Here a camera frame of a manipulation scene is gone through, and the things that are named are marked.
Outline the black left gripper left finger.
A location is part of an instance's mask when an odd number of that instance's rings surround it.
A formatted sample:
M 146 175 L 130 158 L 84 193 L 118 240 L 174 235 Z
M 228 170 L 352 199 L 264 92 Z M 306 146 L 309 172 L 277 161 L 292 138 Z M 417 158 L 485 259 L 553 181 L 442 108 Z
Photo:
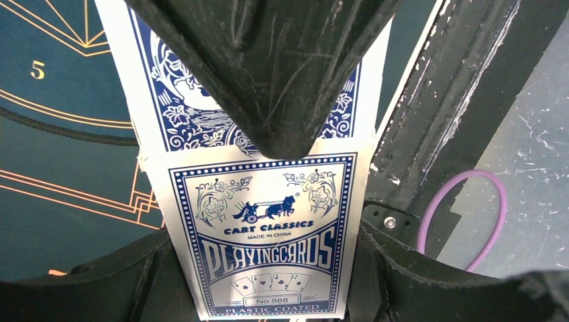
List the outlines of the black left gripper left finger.
M 160 229 L 72 268 L 1 282 L 2 321 L 197 321 L 170 236 Z

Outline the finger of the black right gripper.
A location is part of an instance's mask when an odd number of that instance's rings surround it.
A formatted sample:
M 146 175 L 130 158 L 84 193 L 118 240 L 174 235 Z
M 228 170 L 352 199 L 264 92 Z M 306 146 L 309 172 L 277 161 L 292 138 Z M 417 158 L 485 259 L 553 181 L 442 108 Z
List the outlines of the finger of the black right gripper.
M 152 78 L 209 94 L 269 158 L 306 156 L 399 1 L 129 1 Z

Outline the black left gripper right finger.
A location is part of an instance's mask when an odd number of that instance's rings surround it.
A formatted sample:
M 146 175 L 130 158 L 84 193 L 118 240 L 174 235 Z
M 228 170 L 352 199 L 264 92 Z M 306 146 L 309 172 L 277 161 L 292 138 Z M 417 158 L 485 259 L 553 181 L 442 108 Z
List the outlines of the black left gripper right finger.
M 568 272 L 482 276 L 361 221 L 347 304 L 350 321 L 567 321 Z

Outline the blue playing card box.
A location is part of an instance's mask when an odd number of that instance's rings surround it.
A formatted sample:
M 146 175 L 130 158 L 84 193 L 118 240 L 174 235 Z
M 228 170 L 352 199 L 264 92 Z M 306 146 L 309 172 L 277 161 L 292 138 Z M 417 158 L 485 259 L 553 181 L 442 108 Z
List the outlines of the blue playing card box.
M 96 6 L 200 319 L 343 318 L 389 30 L 309 155 L 272 160 L 124 1 Z

